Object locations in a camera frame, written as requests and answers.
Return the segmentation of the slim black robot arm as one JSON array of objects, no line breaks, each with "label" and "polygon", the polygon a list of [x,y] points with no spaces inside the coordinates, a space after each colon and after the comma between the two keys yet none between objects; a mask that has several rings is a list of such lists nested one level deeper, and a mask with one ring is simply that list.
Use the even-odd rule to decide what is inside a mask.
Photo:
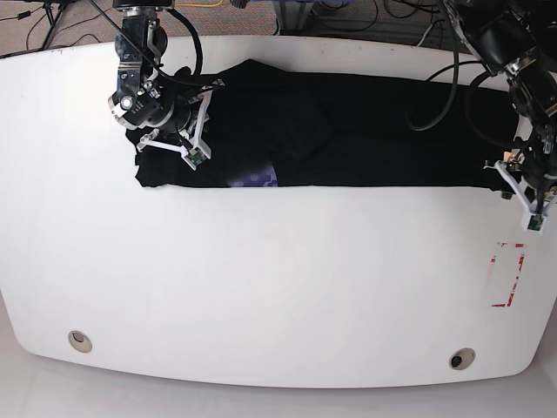
[{"label": "slim black robot arm", "polygon": [[556,198],[556,81],[511,1],[442,4],[456,34],[486,69],[471,83],[469,93],[487,78],[503,74],[514,110],[532,126],[523,145],[518,139],[498,143],[510,156],[494,168],[525,207],[527,228],[539,231]]}]

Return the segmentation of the large black robot arm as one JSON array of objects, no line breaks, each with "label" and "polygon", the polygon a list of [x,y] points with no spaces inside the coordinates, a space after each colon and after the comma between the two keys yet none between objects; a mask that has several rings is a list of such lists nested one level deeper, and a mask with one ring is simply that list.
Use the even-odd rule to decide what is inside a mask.
[{"label": "large black robot arm", "polygon": [[[204,56],[200,37],[192,23],[175,10],[172,1],[114,1],[122,12],[115,24],[115,51],[119,58],[117,89],[109,98],[114,119],[128,131],[141,134],[136,148],[175,152],[192,169],[211,158],[211,148],[202,139],[212,92],[224,82],[201,78]],[[168,37],[158,14],[167,11],[190,33],[195,63],[174,75],[162,70]]]}]

